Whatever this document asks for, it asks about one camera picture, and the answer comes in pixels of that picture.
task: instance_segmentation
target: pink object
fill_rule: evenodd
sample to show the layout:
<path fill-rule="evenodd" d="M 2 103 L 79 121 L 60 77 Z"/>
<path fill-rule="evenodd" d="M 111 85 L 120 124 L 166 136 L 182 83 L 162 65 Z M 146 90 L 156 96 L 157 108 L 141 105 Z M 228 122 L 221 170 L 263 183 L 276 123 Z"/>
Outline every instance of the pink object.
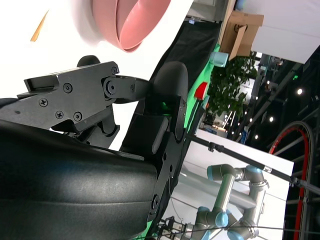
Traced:
<path fill-rule="evenodd" d="M 133 52 L 165 14 L 171 0 L 93 0 L 95 23 L 112 45 Z"/>

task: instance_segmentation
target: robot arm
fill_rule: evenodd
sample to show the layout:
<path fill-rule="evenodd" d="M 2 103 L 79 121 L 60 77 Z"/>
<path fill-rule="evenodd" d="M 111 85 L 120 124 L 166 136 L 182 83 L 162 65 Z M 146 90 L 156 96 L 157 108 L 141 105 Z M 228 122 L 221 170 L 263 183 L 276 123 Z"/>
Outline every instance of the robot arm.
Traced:
<path fill-rule="evenodd" d="M 182 182 L 186 182 L 186 179 L 189 178 L 187 182 L 193 186 L 195 186 L 194 183 L 200 184 L 198 186 L 200 189 L 206 184 L 202 177 L 185 170 L 183 173 L 185 176 L 181 176 Z M 185 233 L 172 234 L 171 238 L 168 237 L 168 239 L 209 240 L 215 239 L 215 236 L 223 230 L 227 231 L 230 240 L 256 238 L 259 235 L 257 226 L 263 212 L 265 194 L 269 188 L 262 171 L 251 165 L 246 168 L 233 168 L 228 164 L 222 164 L 209 166 L 207 176 L 210 181 L 222 181 L 219 190 L 216 192 L 214 183 L 212 183 L 212 187 L 204 188 L 205 191 L 211 188 L 211 194 L 216 196 L 213 209 L 210 211 L 207 207 L 199 207 L 194 225 L 189 223 L 181 226 L 180 229 Z M 235 181 L 249 181 L 250 191 L 248 196 L 232 191 Z M 244 202 L 250 203 L 244 207 L 243 216 L 239 221 L 227 209 L 231 196 L 234 198 L 236 194 L 238 194 L 238 200 L 243 199 Z"/>
<path fill-rule="evenodd" d="M 155 218 L 181 159 L 188 73 L 165 64 L 153 83 L 114 62 L 25 80 L 0 102 L 0 235 L 5 239 L 132 239 Z M 144 102 L 121 151 L 113 103 Z M 64 132 L 59 134 L 49 131 Z"/>

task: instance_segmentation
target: green leaves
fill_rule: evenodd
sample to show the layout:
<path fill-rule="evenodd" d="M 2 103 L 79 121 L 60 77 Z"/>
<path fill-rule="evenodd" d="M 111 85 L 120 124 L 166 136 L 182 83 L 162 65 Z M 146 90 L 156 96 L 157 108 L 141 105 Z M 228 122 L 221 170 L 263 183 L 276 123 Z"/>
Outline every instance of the green leaves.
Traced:
<path fill-rule="evenodd" d="M 239 118 L 243 115 L 243 104 L 247 94 L 239 94 L 240 86 L 249 81 L 249 76 L 257 76 L 257 70 L 254 68 L 255 56 L 256 53 L 251 52 L 248 57 L 235 57 L 227 62 L 225 67 L 213 68 L 208 90 L 208 111 L 218 116 L 223 112 L 229 114 L 231 111 L 235 111 Z"/>

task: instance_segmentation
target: red object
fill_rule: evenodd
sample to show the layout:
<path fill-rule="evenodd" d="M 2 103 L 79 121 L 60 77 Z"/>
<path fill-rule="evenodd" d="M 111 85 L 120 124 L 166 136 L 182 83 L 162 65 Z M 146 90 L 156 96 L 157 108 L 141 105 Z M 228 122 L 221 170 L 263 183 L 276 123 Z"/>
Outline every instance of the red object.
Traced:
<path fill-rule="evenodd" d="M 209 84 L 207 82 L 204 81 L 203 83 L 201 83 L 198 86 L 198 88 L 195 90 L 194 97 L 197 98 L 198 100 L 205 99 L 205 96 L 208 91 L 208 87 L 209 87 Z"/>
<path fill-rule="evenodd" d="M 136 50 L 156 27 L 170 1 L 93 0 L 92 12 L 105 40 L 130 53 Z"/>
<path fill-rule="evenodd" d="M 291 127 L 288 128 L 286 131 L 283 132 L 283 134 L 281 134 L 277 140 L 275 141 L 274 145 L 271 147 L 269 153 L 273 154 L 275 149 L 277 148 L 277 146 L 279 145 L 280 141 L 289 133 L 293 132 L 297 130 L 298 132 L 301 133 L 302 137 L 303 137 L 303 141 L 304 141 L 304 158 L 303 158 L 303 168 L 302 168 L 302 180 L 306 180 L 307 179 L 307 169 L 308 169 L 308 162 L 309 162 L 309 142 L 308 142 L 308 137 L 306 136 L 305 132 L 302 131 L 300 128 L 298 127 Z M 302 218 L 302 210 L 303 210 L 303 200 L 304 200 L 304 196 L 305 196 L 305 189 L 304 188 L 300 188 L 299 191 L 299 202 L 298 202 L 298 206 L 297 206 L 297 210 L 296 210 L 296 218 L 295 218 L 295 231 L 294 235 L 293 235 L 293 240 L 299 240 L 299 230 L 300 230 L 300 226 L 301 226 L 301 218 Z"/>

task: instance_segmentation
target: screw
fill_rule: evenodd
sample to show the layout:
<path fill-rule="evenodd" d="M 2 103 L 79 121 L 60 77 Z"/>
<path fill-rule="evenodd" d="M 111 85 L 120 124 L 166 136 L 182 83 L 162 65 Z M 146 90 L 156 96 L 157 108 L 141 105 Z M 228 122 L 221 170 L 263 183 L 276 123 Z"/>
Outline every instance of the screw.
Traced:
<path fill-rule="evenodd" d="M 39 104 L 40 104 L 41 107 L 46 107 L 46 106 L 48 106 L 48 100 L 45 99 L 45 98 L 41 98 L 39 100 Z"/>
<path fill-rule="evenodd" d="M 158 208 L 159 204 L 160 204 L 160 197 L 159 197 L 159 195 L 156 194 L 153 196 L 153 200 L 152 200 L 152 204 L 151 204 L 152 209 L 156 210 Z"/>
<path fill-rule="evenodd" d="M 118 69 L 114 66 L 111 68 L 111 72 L 113 75 L 116 75 L 118 73 Z"/>
<path fill-rule="evenodd" d="M 116 87 L 113 84 L 113 81 L 108 81 L 108 83 L 106 84 L 106 90 L 110 94 L 115 94 L 116 93 Z"/>
<path fill-rule="evenodd" d="M 63 91 L 67 94 L 72 92 L 72 85 L 70 83 L 65 83 L 63 85 Z"/>
<path fill-rule="evenodd" d="M 64 117 L 64 113 L 63 113 L 62 111 L 57 111 L 57 112 L 55 113 L 55 117 L 56 117 L 57 119 L 62 119 L 62 118 Z"/>
<path fill-rule="evenodd" d="M 77 111 L 77 112 L 73 115 L 73 118 L 74 118 L 74 120 L 77 121 L 77 122 L 81 121 L 81 119 L 82 119 L 82 114 L 81 114 L 81 112 Z"/>

